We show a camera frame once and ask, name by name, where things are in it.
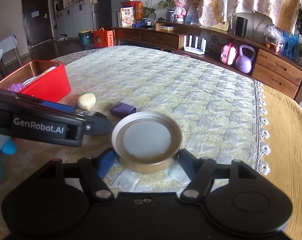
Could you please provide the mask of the cream round ball toy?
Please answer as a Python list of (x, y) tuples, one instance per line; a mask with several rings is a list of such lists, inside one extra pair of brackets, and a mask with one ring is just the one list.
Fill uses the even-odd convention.
[(91, 110), (95, 103), (96, 97), (92, 93), (84, 93), (77, 100), (78, 107), (87, 111)]

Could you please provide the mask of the pink toy case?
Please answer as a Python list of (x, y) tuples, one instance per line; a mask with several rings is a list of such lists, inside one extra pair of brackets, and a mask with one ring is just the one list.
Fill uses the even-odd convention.
[(229, 44), (226, 44), (222, 47), (220, 60), (222, 63), (230, 66), (233, 64), (237, 53), (238, 50), (236, 46), (234, 46), (233, 43), (230, 42)]

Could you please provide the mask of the red metal box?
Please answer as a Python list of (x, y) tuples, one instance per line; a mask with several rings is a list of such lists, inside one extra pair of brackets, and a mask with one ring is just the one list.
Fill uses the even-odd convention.
[(28, 84), (19, 93), (51, 102), (59, 102), (71, 92), (71, 87), (65, 65), (58, 61), (32, 60), (0, 80), (0, 88), (7, 90), (13, 83), (23, 83), (42, 74), (52, 66), (55, 66), (56, 69)]

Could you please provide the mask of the wooden tv cabinet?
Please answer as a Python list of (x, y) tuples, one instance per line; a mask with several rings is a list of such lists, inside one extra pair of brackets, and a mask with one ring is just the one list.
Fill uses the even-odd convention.
[[(252, 69), (245, 75), (246, 77), (261, 81), (293, 99), (298, 97), (302, 88), (302, 68), (296, 61), (249, 38), (240, 37), (227, 31), (211, 27), (201, 27), (189, 23), (158, 21), (154, 29), (145, 27), (117, 27), (113, 29), (113, 32), (116, 45), (121, 44), (123, 41), (148, 45), (209, 62), (237, 73), (239, 70), (235, 64), (229, 66), (221, 62), (221, 50), (224, 45), (230, 42), (232, 42), (236, 48), (239, 48), (242, 44), (246, 44), (253, 47), (256, 53), (252, 61)], [(206, 39), (205, 54), (196, 55), (184, 51), (184, 35), (196, 35)], [(250, 57), (253, 55), (248, 49), (243, 49), (243, 53)]]

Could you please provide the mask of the orange white cereal box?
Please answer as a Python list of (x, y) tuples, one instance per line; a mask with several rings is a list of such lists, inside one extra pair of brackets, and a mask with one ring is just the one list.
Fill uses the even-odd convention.
[(134, 23), (134, 9), (133, 7), (124, 7), (120, 10), (121, 27), (128, 28)]

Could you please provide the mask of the purple kettlebell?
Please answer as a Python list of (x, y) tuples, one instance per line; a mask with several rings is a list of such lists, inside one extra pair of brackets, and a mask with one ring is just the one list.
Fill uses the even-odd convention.
[[(243, 53), (243, 49), (248, 49), (253, 53), (252, 57), (247, 57)], [(252, 61), (255, 58), (255, 49), (249, 45), (242, 44), (239, 46), (239, 57), (235, 61), (236, 68), (245, 74), (248, 74), (252, 69)]]

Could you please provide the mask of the teal bucket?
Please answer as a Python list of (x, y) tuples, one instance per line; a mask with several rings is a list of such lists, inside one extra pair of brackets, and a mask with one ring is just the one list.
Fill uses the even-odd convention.
[(78, 33), (79, 41), (82, 46), (92, 46), (92, 31), (83, 30)]

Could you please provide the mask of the orange gift bag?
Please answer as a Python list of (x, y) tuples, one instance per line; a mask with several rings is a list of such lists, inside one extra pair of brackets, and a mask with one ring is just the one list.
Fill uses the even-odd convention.
[(95, 48), (107, 48), (114, 46), (114, 36), (112, 30), (105, 30), (100, 28), (99, 30), (94, 30), (93, 40)]

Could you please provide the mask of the white router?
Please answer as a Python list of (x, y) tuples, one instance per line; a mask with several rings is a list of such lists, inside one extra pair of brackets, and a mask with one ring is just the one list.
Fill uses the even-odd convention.
[(184, 51), (196, 55), (204, 55), (206, 52), (207, 40), (193, 35), (184, 35), (183, 49)]

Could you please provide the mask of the purple spiky toy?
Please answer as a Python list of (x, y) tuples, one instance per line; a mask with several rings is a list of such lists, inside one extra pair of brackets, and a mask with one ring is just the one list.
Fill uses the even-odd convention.
[(25, 85), (22, 83), (13, 83), (7, 90), (13, 91), (13, 92), (20, 92), (24, 88), (25, 88)]

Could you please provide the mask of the white yellow cylinder bottle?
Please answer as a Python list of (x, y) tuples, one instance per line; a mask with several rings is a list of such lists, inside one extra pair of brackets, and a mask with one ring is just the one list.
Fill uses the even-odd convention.
[(56, 67), (52, 66), (52, 67), (48, 68), (47, 70), (45, 70), (44, 72), (42, 72), (42, 74), (39, 74), (36, 78), (39, 78), (39, 77), (41, 77), (41, 76), (43, 76), (43, 75), (47, 74), (48, 72), (50, 72), (52, 70), (55, 70), (55, 69), (56, 69)]

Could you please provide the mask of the black triangular object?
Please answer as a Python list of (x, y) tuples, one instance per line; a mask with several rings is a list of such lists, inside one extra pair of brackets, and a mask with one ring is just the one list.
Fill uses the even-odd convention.
[(79, 114), (96, 117), (96, 118), (106, 118), (107, 119), (107, 117), (104, 114), (96, 112), (96, 111), (80, 111)]

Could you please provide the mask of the round gold tin lid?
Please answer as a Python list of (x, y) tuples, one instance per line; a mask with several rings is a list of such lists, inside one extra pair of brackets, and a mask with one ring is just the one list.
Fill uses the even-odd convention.
[(138, 173), (155, 173), (176, 161), (182, 132), (178, 123), (167, 115), (138, 112), (118, 122), (111, 143), (124, 167)]

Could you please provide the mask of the black speaker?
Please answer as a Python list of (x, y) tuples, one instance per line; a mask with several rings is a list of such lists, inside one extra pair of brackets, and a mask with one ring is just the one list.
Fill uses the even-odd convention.
[(235, 35), (245, 37), (247, 32), (248, 20), (246, 18), (237, 16), (235, 25)]

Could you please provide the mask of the small purple block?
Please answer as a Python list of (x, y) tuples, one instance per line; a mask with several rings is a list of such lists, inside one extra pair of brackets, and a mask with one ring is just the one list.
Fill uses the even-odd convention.
[(123, 102), (117, 102), (109, 109), (109, 112), (115, 116), (123, 118), (136, 113), (137, 108)]

